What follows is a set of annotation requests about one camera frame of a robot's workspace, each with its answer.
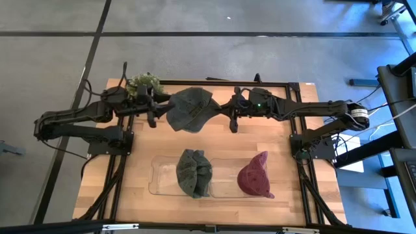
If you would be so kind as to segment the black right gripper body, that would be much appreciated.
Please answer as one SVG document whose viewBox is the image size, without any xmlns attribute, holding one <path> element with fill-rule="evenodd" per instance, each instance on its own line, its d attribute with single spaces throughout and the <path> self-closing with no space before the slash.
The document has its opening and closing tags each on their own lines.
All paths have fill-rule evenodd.
<svg viewBox="0 0 416 234">
<path fill-rule="evenodd" d="M 251 109 L 251 102 L 242 95 L 243 89 L 240 87 L 234 88 L 234 95 L 232 95 L 228 105 L 229 110 L 229 128 L 232 133 L 238 131 L 237 119 L 240 117 L 248 117 Z"/>
</svg>

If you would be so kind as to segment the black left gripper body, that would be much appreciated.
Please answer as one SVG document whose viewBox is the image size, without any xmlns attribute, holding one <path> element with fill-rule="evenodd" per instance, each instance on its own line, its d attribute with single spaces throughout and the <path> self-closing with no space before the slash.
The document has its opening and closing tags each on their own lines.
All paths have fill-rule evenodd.
<svg viewBox="0 0 416 234">
<path fill-rule="evenodd" d="M 151 128 L 156 128 L 155 104 L 152 97 L 147 92 L 137 92 L 135 96 L 130 95 L 130 107 L 128 114 L 139 116 L 147 114 L 147 122 Z"/>
</svg>

